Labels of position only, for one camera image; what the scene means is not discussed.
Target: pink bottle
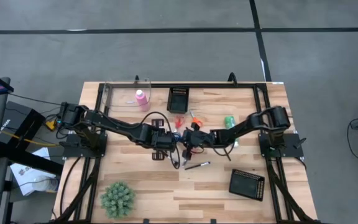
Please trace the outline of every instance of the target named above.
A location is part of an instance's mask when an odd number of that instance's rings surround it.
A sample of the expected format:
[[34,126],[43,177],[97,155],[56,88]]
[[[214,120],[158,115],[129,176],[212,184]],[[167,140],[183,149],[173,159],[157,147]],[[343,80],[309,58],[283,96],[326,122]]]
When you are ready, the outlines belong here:
[[150,109],[150,103],[147,101],[146,94],[142,90],[136,90],[135,97],[141,111],[144,112]]

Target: green plant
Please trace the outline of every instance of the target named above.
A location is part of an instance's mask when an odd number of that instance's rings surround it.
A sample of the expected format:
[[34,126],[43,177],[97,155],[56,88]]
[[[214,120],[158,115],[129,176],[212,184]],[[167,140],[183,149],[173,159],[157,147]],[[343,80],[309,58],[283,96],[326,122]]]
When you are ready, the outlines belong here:
[[102,208],[106,209],[109,218],[122,218],[128,216],[134,207],[135,192],[128,185],[119,181],[106,187],[106,193],[100,198]]

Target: wooden table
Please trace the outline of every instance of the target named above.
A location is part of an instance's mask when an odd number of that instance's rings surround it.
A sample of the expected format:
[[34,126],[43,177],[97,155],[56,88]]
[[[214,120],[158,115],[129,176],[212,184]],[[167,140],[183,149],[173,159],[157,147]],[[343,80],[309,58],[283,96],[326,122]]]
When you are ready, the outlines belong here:
[[[93,109],[96,101],[98,82],[86,82],[81,94],[80,105]],[[284,106],[288,115],[291,109],[285,87],[282,83],[267,83],[271,106]],[[167,111],[168,88],[153,88],[150,111],[159,111],[168,116],[174,126],[174,114]],[[114,99],[123,98],[124,90],[115,90]],[[256,112],[254,94],[246,88],[192,88],[190,89],[189,110],[202,120],[201,130],[209,131],[224,127],[224,117],[233,115],[236,123],[245,120],[248,114]],[[109,116],[129,123],[139,122],[146,113],[113,107]],[[292,133],[295,129],[290,118]],[[186,114],[183,129],[190,127],[191,116]],[[195,154],[188,165],[210,161],[211,164],[191,170],[175,170],[169,159],[153,161],[151,149],[144,149],[130,142],[126,137],[108,132],[106,155],[101,160],[97,193],[95,196],[92,223],[128,222],[142,223],[144,218],[150,222],[187,222],[209,223],[217,219],[218,223],[275,223],[272,194],[264,158],[260,155],[258,131],[239,138],[239,147],[231,153],[232,161],[216,155],[212,149]],[[65,162],[62,182],[75,159]],[[84,159],[81,159],[68,180],[63,199],[63,210],[70,204],[78,191]],[[317,218],[308,184],[305,168],[294,158],[283,158],[288,189],[300,207],[311,218]],[[232,169],[240,169],[266,179],[264,200],[259,202],[228,192]],[[121,220],[108,219],[101,208],[100,196],[110,184],[124,180],[136,192],[135,209],[131,215]],[[282,217],[286,219],[284,201],[279,190]],[[62,184],[59,186],[54,211],[58,213]],[[85,217],[88,194],[83,201],[81,218]]]

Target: white paper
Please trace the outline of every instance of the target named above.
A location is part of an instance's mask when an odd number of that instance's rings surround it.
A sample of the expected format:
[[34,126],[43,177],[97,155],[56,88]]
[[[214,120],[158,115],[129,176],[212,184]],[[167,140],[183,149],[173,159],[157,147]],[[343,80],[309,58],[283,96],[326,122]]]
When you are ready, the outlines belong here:
[[[33,154],[36,156],[41,156],[41,157],[44,157],[45,159],[50,160],[47,147],[43,147],[43,148],[33,152]],[[47,177],[55,177],[56,176],[55,174],[50,174],[48,172],[33,169],[31,167],[27,167],[22,164],[12,164],[11,170],[12,170],[19,186],[22,184],[28,183],[28,182],[34,182],[34,179],[40,175],[44,175]],[[22,191],[22,194],[24,196],[27,196],[34,191],[34,189],[32,188],[32,184],[25,184],[20,187],[20,190]]]

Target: yellow cable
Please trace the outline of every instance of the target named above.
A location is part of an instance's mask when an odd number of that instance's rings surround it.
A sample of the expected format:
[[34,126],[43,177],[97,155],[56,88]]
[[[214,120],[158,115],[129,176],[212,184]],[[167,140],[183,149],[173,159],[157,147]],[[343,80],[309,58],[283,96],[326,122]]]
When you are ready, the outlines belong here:
[[[16,138],[16,139],[20,139],[19,136],[14,135],[14,134],[11,134],[11,133],[9,133],[9,132],[7,132],[7,131],[3,131],[3,130],[2,130],[1,133],[7,134],[7,135],[9,135],[10,137],[14,137],[14,138]],[[29,142],[29,143],[32,143],[32,144],[36,144],[36,145],[39,145],[39,146],[48,146],[48,147],[57,147],[57,146],[60,146],[60,145],[58,145],[58,144],[44,144],[44,143],[41,143],[41,142],[36,142],[36,141],[33,141],[33,140],[29,140],[29,139],[24,139],[24,141]]]

